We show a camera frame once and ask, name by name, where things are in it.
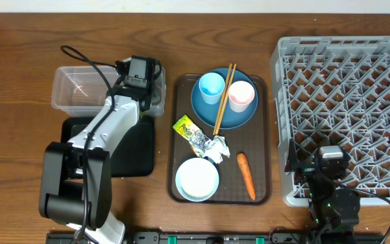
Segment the green yellow snack wrapper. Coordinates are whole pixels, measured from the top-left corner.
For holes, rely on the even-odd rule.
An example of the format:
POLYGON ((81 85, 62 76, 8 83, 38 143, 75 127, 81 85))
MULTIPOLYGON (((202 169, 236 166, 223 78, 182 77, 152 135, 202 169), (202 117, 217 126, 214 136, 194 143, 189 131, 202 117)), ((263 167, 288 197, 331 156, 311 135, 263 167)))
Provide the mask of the green yellow snack wrapper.
POLYGON ((223 136, 210 139, 187 115, 180 118, 173 129, 189 142, 197 157, 207 158, 216 164, 223 161, 223 156, 230 157, 230 150, 223 136))

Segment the light blue rice bowl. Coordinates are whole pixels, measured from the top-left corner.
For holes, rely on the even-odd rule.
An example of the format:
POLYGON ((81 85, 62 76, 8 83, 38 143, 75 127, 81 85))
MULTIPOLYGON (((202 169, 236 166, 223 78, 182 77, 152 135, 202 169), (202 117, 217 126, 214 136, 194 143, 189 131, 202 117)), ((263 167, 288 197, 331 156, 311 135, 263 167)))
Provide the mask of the light blue rice bowl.
POLYGON ((203 158, 184 161, 175 174, 179 194, 188 201, 202 202, 211 198, 219 186, 219 172, 203 158))

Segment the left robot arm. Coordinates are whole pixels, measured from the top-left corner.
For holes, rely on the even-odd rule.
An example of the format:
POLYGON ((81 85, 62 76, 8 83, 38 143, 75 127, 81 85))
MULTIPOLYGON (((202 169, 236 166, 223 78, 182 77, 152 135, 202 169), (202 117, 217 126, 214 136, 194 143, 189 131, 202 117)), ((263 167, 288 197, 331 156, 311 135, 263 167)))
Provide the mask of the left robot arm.
POLYGON ((110 211, 112 178, 153 169, 154 120, 140 114, 150 93, 127 83, 113 93, 77 135, 45 149, 39 213, 75 229, 75 241, 124 243, 126 227, 110 211))

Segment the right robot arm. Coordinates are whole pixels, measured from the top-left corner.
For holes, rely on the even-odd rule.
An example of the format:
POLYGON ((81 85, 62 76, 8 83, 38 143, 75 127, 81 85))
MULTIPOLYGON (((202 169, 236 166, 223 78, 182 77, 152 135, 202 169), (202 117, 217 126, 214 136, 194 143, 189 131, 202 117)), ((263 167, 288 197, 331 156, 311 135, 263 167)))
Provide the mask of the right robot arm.
POLYGON ((301 243, 355 243, 353 227, 359 224, 360 196, 338 187, 351 157, 340 146, 322 146, 309 163, 298 159, 295 141, 289 140, 284 171, 294 182, 309 187, 309 214, 317 224, 301 243))

